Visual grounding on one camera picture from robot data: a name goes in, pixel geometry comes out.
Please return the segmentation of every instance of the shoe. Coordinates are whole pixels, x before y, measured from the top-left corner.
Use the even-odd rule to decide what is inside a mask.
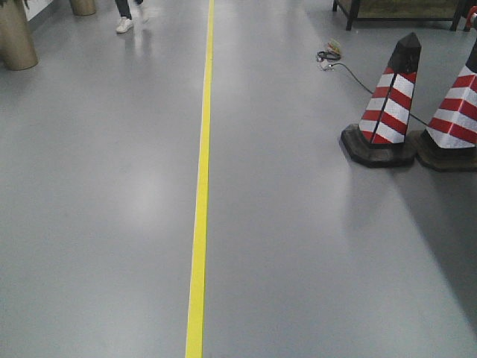
[[[138,5],[139,8],[139,14],[141,14],[141,19],[142,22],[145,23],[149,20],[149,9],[148,7],[143,3]]]
[[[127,17],[122,17],[121,20],[119,20],[119,25],[116,28],[116,32],[118,34],[123,34],[130,28],[134,26],[133,20],[128,19]]]

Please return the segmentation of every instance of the yellow line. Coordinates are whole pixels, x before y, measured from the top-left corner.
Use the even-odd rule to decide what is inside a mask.
[[[210,96],[214,35],[214,0],[209,0],[207,51],[203,80],[202,129],[200,131],[199,172],[192,244],[191,292],[187,322],[186,358],[202,358],[203,317],[206,289],[207,209],[209,202]]]

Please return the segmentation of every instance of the gold planter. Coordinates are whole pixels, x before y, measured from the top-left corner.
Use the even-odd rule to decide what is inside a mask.
[[[1,56],[8,69],[29,69],[38,63],[22,0],[0,6]]]
[[[95,0],[69,0],[73,14],[77,16],[92,15],[96,12]]]

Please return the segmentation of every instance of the cone base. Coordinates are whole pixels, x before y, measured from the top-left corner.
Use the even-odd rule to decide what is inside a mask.
[[[439,154],[438,146],[426,131],[412,131],[409,142],[417,149],[417,159],[428,168],[438,172],[477,172],[477,151],[448,149]]]
[[[414,162],[416,150],[407,142],[403,144],[371,145],[364,138],[358,125],[349,125],[341,132],[341,141],[351,159],[368,168],[409,166]]]

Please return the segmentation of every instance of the red and white striped cone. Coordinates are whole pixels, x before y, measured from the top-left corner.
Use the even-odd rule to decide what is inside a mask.
[[[477,43],[427,129],[409,136],[424,166],[477,171]]]
[[[415,33],[396,45],[358,125],[341,132],[351,158],[365,166],[404,166],[416,150],[405,141],[421,46]]]

